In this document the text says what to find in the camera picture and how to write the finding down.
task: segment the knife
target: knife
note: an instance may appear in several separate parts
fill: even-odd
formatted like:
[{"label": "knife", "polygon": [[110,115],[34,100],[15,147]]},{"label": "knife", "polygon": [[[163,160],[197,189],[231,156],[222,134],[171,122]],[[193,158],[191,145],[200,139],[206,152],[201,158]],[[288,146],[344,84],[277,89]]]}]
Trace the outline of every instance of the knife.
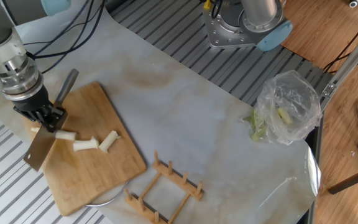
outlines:
[{"label": "knife", "polygon": [[41,168],[41,165],[42,163],[44,163],[44,160],[47,157],[50,148],[55,142],[55,132],[62,128],[63,123],[67,118],[67,112],[62,108],[62,104],[67,94],[73,87],[78,74],[79,72],[76,69],[71,70],[65,81],[62,83],[62,86],[60,87],[55,103],[53,104],[55,107],[54,111],[59,115],[52,115],[52,119],[55,119],[53,124],[56,124],[53,125],[54,131],[49,131],[51,127],[47,128],[47,125],[50,124],[44,123],[40,127],[38,133],[35,135],[35,138],[32,141],[29,150],[24,155],[24,161],[36,171]]}]

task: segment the white food piece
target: white food piece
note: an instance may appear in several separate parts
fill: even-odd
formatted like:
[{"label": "white food piece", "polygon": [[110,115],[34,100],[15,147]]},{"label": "white food piece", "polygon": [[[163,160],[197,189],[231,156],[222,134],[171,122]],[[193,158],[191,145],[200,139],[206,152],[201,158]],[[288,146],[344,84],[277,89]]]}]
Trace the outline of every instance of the white food piece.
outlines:
[{"label": "white food piece", "polygon": [[31,127],[31,131],[38,132],[40,130],[40,127]]},{"label": "white food piece", "polygon": [[76,135],[77,133],[74,132],[57,130],[55,133],[55,139],[66,139],[70,141],[75,141]]},{"label": "white food piece", "polygon": [[91,140],[74,141],[73,143],[73,149],[75,152],[84,149],[97,149],[98,147],[99,147],[99,141],[96,140],[93,136]]},{"label": "white food piece", "polygon": [[279,108],[277,109],[278,114],[281,117],[281,120],[283,120],[284,124],[292,124],[293,120],[290,116],[290,114],[288,113],[288,111],[285,108]]},{"label": "white food piece", "polygon": [[111,131],[110,134],[104,139],[102,144],[100,144],[99,149],[107,153],[111,144],[118,138],[121,137],[118,135],[117,131]]}]

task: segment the plastic bag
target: plastic bag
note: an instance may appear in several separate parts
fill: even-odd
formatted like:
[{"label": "plastic bag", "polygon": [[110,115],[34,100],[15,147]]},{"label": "plastic bag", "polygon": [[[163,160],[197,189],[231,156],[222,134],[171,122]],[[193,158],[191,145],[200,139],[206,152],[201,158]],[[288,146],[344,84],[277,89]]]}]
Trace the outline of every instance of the plastic bag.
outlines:
[{"label": "plastic bag", "polygon": [[262,139],[287,145],[304,139],[319,125],[323,116],[316,91],[294,70],[279,74],[264,83],[255,113],[264,122],[254,122],[257,126],[253,130],[266,128]]}]

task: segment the wooden cutting board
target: wooden cutting board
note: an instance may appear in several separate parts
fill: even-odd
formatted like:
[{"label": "wooden cutting board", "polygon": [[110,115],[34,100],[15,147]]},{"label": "wooden cutting board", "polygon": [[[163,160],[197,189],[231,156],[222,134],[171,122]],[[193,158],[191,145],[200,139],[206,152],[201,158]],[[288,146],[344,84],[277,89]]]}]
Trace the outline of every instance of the wooden cutting board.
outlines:
[{"label": "wooden cutting board", "polygon": [[[95,198],[146,171],[146,165],[99,83],[71,91],[63,107],[68,117],[63,130],[78,133],[78,140],[94,136],[99,142],[115,130],[121,136],[104,153],[99,149],[74,152],[73,142],[57,139],[42,169],[63,216],[72,214]],[[25,120],[30,130],[37,123]]]}]

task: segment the green vegetable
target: green vegetable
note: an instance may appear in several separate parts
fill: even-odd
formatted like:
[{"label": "green vegetable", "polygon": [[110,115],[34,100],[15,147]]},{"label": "green vegetable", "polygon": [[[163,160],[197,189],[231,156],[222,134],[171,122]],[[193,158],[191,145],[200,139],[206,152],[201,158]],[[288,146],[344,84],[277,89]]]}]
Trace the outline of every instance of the green vegetable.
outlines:
[{"label": "green vegetable", "polygon": [[266,124],[264,119],[261,117],[261,115],[256,110],[251,111],[251,117],[244,118],[244,121],[248,121],[251,123],[252,126],[252,134],[250,135],[250,138],[257,142],[260,140],[261,137],[263,137],[266,133]]}]

